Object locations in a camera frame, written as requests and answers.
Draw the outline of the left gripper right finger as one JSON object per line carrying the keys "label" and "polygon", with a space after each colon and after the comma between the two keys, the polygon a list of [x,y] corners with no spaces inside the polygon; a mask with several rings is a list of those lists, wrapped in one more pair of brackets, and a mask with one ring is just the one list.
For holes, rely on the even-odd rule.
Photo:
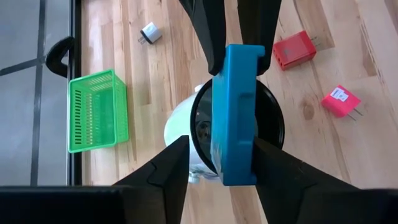
{"label": "left gripper right finger", "polygon": [[307,164],[276,146],[254,138],[256,190],[269,223],[297,223],[310,189],[356,190],[347,182]]}

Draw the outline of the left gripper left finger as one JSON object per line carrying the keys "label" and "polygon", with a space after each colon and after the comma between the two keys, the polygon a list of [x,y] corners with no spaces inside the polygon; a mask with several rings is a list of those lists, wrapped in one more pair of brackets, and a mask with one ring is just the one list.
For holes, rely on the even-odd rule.
{"label": "left gripper left finger", "polygon": [[126,223],[179,224],[185,202],[189,170],[189,137],[181,136],[125,178]]}

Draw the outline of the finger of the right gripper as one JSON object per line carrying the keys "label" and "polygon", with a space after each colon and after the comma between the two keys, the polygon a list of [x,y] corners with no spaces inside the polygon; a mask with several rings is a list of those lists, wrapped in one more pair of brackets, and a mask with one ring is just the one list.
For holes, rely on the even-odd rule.
{"label": "finger of the right gripper", "polygon": [[281,0],[238,0],[238,16],[243,44],[261,45],[264,56],[258,59],[257,75],[266,72],[271,64]]}
{"label": "finger of the right gripper", "polygon": [[223,0],[179,0],[188,14],[208,62],[208,73],[217,75],[223,67],[226,19]]}

